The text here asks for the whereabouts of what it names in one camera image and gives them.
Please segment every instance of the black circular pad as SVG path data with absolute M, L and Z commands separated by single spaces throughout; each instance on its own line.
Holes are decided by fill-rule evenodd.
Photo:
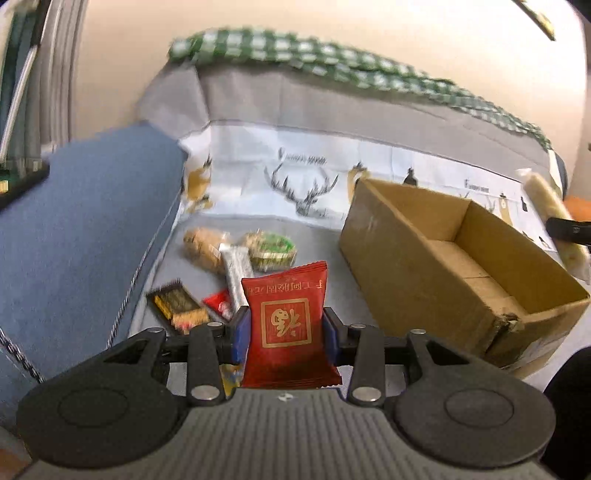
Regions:
M 447 414 L 468 427 L 500 427 L 513 416 L 513 404 L 503 395 L 483 388 L 456 392 L 445 402 Z
M 541 392 L 479 364 L 430 369 L 398 397 L 394 420 L 426 454 L 492 469 L 540 456 L 555 416 Z
M 48 463 L 107 468 L 156 450 L 178 415 L 172 393 L 135 365 L 97 364 L 30 392 L 17 425 L 30 451 Z

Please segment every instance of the red snack packet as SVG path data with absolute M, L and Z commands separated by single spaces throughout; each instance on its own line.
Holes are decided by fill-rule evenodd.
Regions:
M 315 262 L 266 277 L 242 279 L 251 307 L 251 343 L 243 387 L 340 385 L 340 375 L 324 353 L 326 277 L 326 262 Z
M 232 299 L 228 289 L 214 293 L 203 299 L 202 302 L 214 312 L 218 312 L 222 318 L 232 320 Z

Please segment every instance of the deer antler illustration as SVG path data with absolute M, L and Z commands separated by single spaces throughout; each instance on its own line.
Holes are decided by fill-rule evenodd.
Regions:
M 287 200 L 294 202 L 295 203 L 295 211 L 297 213 L 299 213 L 300 215 L 313 216 L 313 217 L 317 217 L 317 218 L 326 217 L 328 214 L 327 209 L 317 210 L 315 208 L 312 208 L 312 206 L 316 202 L 318 202 L 318 197 L 330 192 L 335 187 L 336 182 L 339 179 L 339 176 L 337 175 L 335 177 L 335 179 L 333 180 L 333 182 L 330 183 L 329 176 L 321 168 L 320 172 L 322 173 L 322 176 L 324 177 L 324 183 L 322 184 L 322 186 L 319 186 L 318 182 L 316 180 L 314 180 L 314 186 L 312 187 L 311 190 L 308 191 L 308 193 L 306 194 L 306 197 L 303 199 L 298 199 L 298 198 L 296 198 L 296 193 L 295 193 L 294 189 L 292 189 L 289 186 L 289 183 L 288 183 L 289 177 L 285 177 L 283 184 L 277 179 L 277 174 L 282 166 L 283 166 L 283 162 L 281 162 L 279 164 L 279 166 L 275 170 L 273 170 L 273 173 L 270 176 L 269 176 L 269 171 L 267 170 L 267 168 L 265 168 L 265 176 L 267 177 L 267 180 L 269 182 L 269 185 L 271 185 L 271 188 L 273 190 L 275 190 L 276 192 L 282 193 Z

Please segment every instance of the snack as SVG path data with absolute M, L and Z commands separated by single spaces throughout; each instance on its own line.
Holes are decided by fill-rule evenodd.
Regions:
M 256 231 L 247 233 L 242 245 L 248 247 L 252 268 L 259 272 L 286 270 L 296 259 L 296 247 L 286 236 Z
M 183 237 L 187 253 L 200 267 L 217 273 L 224 273 L 220 254 L 222 244 L 230 244 L 230 234 L 210 228 L 187 230 Z
M 544 224 L 551 217 L 573 219 L 562 200 L 539 173 L 532 172 L 530 168 L 522 168 L 517 170 L 517 175 L 520 176 L 523 189 Z M 589 284 L 591 255 L 587 247 L 561 240 L 553 241 L 566 271 Z
M 246 247 L 226 247 L 222 250 L 222 258 L 226 267 L 228 292 L 232 299 L 232 313 L 236 313 L 243 305 L 248 305 L 241 280 L 254 277 L 251 261 Z
M 316 262 L 242 280 L 251 307 L 243 387 L 315 388 L 341 383 L 324 353 L 326 278 L 326 262 Z
M 217 312 L 225 320 L 232 320 L 232 299 L 228 290 L 222 290 L 202 300 L 202 302 Z
M 146 296 L 158 316 L 182 334 L 186 335 L 191 328 L 209 321 L 207 310 L 198 304 L 180 280 L 152 290 Z

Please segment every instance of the cardboard box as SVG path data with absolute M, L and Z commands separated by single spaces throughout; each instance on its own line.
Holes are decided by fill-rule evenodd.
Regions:
M 340 248 L 387 335 L 423 328 L 498 367 L 540 368 L 589 304 L 502 219 L 431 190 L 362 180 Z

